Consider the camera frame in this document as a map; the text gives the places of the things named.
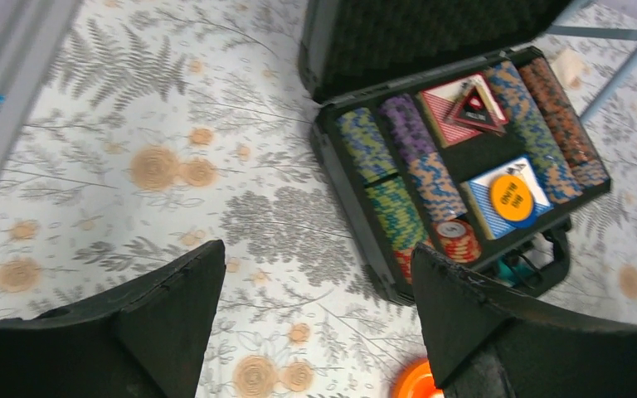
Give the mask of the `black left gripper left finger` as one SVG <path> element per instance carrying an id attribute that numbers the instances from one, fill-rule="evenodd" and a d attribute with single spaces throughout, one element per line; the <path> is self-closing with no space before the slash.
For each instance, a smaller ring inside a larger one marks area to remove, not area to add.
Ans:
<path id="1" fill-rule="evenodd" d="M 193 397 L 226 265 L 221 240 L 36 318 L 0 320 L 0 397 Z"/>

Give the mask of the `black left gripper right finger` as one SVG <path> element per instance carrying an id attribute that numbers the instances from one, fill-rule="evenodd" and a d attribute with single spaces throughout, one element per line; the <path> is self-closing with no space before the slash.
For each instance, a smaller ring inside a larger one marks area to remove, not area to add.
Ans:
<path id="1" fill-rule="evenodd" d="M 427 245 L 412 286 L 435 385 L 448 397 L 637 397 L 637 325 L 540 301 Z"/>

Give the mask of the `orange curved toy block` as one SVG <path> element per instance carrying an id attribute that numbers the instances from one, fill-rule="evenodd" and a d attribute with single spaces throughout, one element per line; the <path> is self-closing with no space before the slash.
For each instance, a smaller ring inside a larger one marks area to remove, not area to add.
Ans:
<path id="1" fill-rule="evenodd" d="M 391 398 L 444 398 L 444 392 L 435 385 L 427 358 L 408 365 L 396 378 Z"/>

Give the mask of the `blue small blind button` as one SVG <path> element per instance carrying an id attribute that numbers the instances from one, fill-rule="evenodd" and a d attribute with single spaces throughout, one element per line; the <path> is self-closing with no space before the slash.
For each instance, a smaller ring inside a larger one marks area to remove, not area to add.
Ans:
<path id="1" fill-rule="evenodd" d="M 535 211 L 532 211 L 527 218 L 520 220 L 520 221 L 507 221 L 507 223 L 509 225 L 511 225 L 514 228 L 518 228 L 518 229 L 524 229 L 524 228 L 529 228 L 531 226 L 534 225 L 534 223 L 537 221 L 537 214 Z"/>

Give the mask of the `yellow big blind button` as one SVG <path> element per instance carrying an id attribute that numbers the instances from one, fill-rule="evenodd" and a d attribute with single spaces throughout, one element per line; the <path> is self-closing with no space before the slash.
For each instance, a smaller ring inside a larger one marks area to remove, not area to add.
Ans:
<path id="1" fill-rule="evenodd" d="M 494 212 L 505 221 L 523 222 L 534 213 L 532 193 L 525 181 L 514 175 L 495 178 L 489 186 L 489 199 Z"/>

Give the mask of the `blue card deck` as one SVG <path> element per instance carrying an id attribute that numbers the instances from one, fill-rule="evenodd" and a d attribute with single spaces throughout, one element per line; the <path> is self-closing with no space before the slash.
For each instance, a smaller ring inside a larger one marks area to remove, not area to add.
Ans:
<path id="1" fill-rule="evenodd" d="M 525 181 L 535 201 L 534 211 L 537 214 L 537 218 L 552 209 L 552 204 L 539 185 L 532 165 L 526 156 L 515 158 L 477 177 L 470 178 L 461 183 L 461 188 L 464 190 L 466 198 L 472 206 L 474 214 L 478 217 L 485 236 L 489 240 L 500 239 L 508 233 L 518 230 L 518 228 L 512 227 L 502 217 L 497 215 L 490 204 L 489 186 L 495 178 L 502 175 L 514 175 Z"/>

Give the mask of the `black poker set case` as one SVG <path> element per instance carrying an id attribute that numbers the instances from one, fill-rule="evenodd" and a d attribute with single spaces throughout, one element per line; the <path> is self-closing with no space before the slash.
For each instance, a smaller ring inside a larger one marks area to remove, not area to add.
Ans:
<path id="1" fill-rule="evenodd" d="M 312 1 L 299 73 L 311 144 L 380 296 L 411 253 L 538 296 L 570 268 L 571 213 L 610 177 L 531 41 L 569 1 Z"/>

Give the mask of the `black all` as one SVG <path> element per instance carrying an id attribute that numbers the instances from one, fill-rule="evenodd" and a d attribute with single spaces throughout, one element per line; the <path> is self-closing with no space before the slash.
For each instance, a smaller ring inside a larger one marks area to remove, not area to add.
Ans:
<path id="1" fill-rule="evenodd" d="M 462 84 L 446 122 L 498 136 L 505 134 L 508 119 L 491 93 L 478 83 Z"/>

